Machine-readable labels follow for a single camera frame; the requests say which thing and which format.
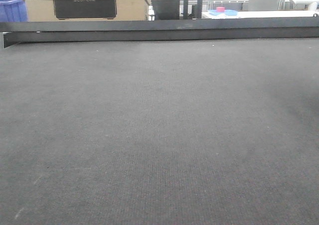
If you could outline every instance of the blue plastic container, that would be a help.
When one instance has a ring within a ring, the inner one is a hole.
[[[0,22],[27,21],[23,0],[0,0]]]
[[[208,12],[211,15],[225,14],[229,16],[236,16],[238,14],[238,11],[232,9],[226,9],[225,12],[217,12],[215,9],[211,9]]]

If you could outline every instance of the floor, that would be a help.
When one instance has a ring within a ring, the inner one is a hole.
[[[0,50],[0,224],[319,224],[318,50],[319,39]]]

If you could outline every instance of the black panel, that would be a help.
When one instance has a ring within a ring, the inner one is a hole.
[[[115,18],[116,0],[53,0],[58,19]]]

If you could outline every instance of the ecoflow box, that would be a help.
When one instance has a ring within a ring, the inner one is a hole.
[[[151,0],[25,0],[29,21],[146,20]]]

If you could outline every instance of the black metal bar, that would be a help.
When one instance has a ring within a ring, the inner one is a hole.
[[[201,18],[203,12],[203,0],[197,0],[196,18]]]
[[[319,37],[319,27],[205,29],[169,31],[68,31],[40,33],[12,32],[5,35],[5,44],[9,46],[21,42],[160,41],[309,37]]]
[[[319,17],[193,19],[158,21],[3,22],[0,32],[18,31],[154,31],[236,28],[319,27]]]
[[[183,19],[188,19],[188,0],[184,0]]]

